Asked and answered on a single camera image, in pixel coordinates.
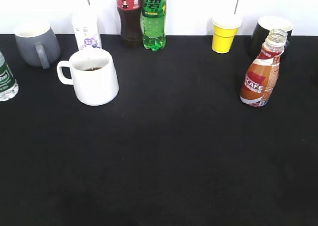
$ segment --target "yellow paper cup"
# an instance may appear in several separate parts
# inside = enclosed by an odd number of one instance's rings
[[[229,52],[242,19],[236,15],[222,15],[214,17],[212,22],[214,24],[212,50],[221,54]]]

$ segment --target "white container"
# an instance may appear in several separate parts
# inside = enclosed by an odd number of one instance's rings
[[[63,75],[62,67],[70,68],[72,78]],[[60,81],[73,85],[76,97],[84,104],[106,104],[118,93],[119,85],[113,58],[105,50],[85,48],[77,51],[69,61],[60,61],[56,70]]]
[[[96,12],[86,6],[72,17],[72,25],[79,50],[84,48],[101,48]]]

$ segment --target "black mug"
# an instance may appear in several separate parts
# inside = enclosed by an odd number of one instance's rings
[[[262,49],[262,45],[265,42],[266,37],[272,29],[281,29],[287,32],[287,42],[285,51],[282,54],[282,58],[285,57],[290,38],[292,36],[293,24],[279,16],[263,16],[258,20],[258,23],[254,29],[248,53],[251,57],[256,58]]]

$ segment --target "mug handle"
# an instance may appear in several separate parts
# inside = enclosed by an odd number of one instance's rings
[[[36,52],[38,53],[41,65],[43,69],[48,69],[50,67],[50,63],[48,61],[48,58],[45,54],[45,50],[43,45],[40,42],[37,42],[34,44]]]
[[[73,80],[71,78],[66,78],[62,72],[62,67],[70,68],[71,64],[68,61],[60,61],[56,66],[56,72],[58,73],[58,77],[63,84],[73,85]]]

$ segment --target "white wall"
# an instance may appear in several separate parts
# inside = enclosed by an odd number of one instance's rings
[[[26,21],[46,20],[56,33],[73,33],[74,9],[87,0],[0,0],[0,34],[12,34]]]
[[[212,35],[212,16],[233,13],[237,0],[167,0],[167,35]],[[116,0],[90,0],[98,10],[102,34],[119,34]],[[0,34],[11,34],[21,22],[40,19],[56,33],[73,33],[72,13],[87,0],[1,0]],[[273,14],[294,23],[293,35],[318,35],[316,0],[240,0],[237,14],[243,17],[239,35],[250,35],[259,17]]]
[[[293,35],[318,35],[317,0],[239,0],[237,14],[243,18],[238,35],[250,35],[265,15],[289,19],[294,24]]]
[[[234,13],[237,0],[167,0],[167,35],[212,35],[212,16],[217,11]],[[119,34],[116,0],[90,0],[99,11],[102,34]]]

